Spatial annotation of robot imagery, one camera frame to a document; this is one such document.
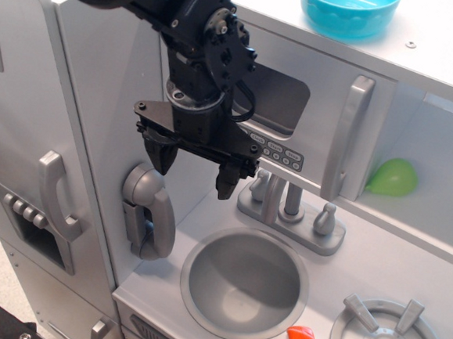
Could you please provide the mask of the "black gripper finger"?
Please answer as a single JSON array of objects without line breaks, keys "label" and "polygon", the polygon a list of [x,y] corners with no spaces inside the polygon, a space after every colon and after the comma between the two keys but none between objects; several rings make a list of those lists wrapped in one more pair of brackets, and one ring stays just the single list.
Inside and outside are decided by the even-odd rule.
[{"label": "black gripper finger", "polygon": [[178,145],[168,137],[156,132],[142,133],[145,149],[153,167],[162,175],[166,175],[177,156]]},{"label": "black gripper finger", "polygon": [[232,196],[240,179],[243,179],[243,167],[236,162],[226,162],[220,165],[215,187],[219,200],[227,200]]}]

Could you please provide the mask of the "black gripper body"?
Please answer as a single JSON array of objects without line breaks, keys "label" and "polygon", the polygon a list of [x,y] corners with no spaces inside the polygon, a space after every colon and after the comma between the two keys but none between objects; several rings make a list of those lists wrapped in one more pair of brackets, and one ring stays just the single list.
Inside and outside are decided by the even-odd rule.
[{"label": "black gripper body", "polygon": [[242,165],[243,175],[253,175],[262,148],[222,110],[219,105],[187,110],[170,102],[149,100],[134,105],[139,116],[139,133],[156,132],[174,140],[178,150],[219,165],[236,162]]}]

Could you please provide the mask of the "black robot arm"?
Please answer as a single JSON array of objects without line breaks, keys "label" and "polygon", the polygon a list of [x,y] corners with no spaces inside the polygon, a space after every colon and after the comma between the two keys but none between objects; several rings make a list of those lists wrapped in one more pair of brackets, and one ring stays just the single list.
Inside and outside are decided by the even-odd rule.
[{"label": "black robot arm", "polygon": [[79,1],[123,7],[160,33],[167,46],[167,98],[135,106],[149,159],[160,174],[179,150],[217,163],[216,190],[227,200],[240,179],[254,176],[262,151],[239,126],[255,109],[233,113],[235,92],[256,103],[244,78],[255,70],[257,55],[232,0]]}]

